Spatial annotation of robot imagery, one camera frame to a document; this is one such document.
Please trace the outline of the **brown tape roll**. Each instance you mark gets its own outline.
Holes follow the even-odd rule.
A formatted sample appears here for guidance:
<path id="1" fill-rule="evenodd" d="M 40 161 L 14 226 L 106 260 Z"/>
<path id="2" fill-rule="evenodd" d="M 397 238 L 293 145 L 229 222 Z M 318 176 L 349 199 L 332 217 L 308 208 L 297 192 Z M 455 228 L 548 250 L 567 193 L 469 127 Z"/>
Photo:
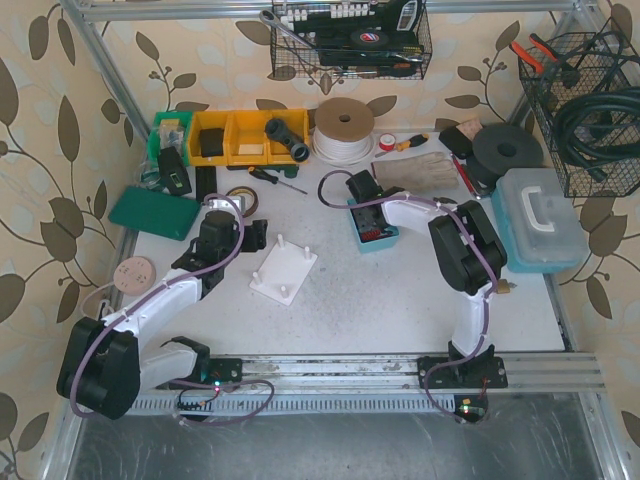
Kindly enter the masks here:
<path id="1" fill-rule="evenodd" d="M 248 186 L 237 186 L 227 193 L 229 197 L 241 199 L 241 210 L 244 218 L 248 218 L 256 213 L 259 208 L 259 197 L 256 191 Z"/>

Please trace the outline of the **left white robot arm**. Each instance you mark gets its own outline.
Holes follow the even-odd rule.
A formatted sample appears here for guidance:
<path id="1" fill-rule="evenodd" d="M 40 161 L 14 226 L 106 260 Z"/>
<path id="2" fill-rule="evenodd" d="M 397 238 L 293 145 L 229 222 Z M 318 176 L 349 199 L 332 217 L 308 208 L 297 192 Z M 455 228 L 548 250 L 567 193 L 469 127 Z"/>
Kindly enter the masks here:
<path id="1" fill-rule="evenodd" d="M 198 235 L 155 286 L 120 310 L 83 317 L 72 328 L 56 389 L 77 416 L 115 420 L 146 390 L 171 384 L 218 392 L 230 381 L 213 372 L 208 346 L 184 336 L 146 350 L 170 321 L 223 280 L 232 260 L 266 246 L 267 220 L 247 223 L 237 203 L 220 194 L 208 195 L 205 205 Z"/>

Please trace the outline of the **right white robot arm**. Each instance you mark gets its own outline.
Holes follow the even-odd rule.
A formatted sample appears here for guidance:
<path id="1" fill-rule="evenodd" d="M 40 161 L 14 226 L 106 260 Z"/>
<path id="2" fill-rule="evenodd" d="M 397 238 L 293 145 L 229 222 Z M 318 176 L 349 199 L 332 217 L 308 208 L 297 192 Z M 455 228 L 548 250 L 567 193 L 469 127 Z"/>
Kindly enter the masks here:
<path id="1" fill-rule="evenodd" d="M 327 180 L 347 177 L 351 204 L 336 204 L 324 196 Z M 505 248 L 482 205 L 470 200 L 455 206 L 412 194 L 400 187 L 383 189 L 372 174 L 334 170 L 318 183 L 319 201 L 333 209 L 373 209 L 387 225 L 408 229 L 431 239 L 439 271 L 445 282 L 462 295 L 458 323 L 449 347 L 449 360 L 431 367 L 477 368 L 491 357 L 490 302 L 506 266 Z"/>

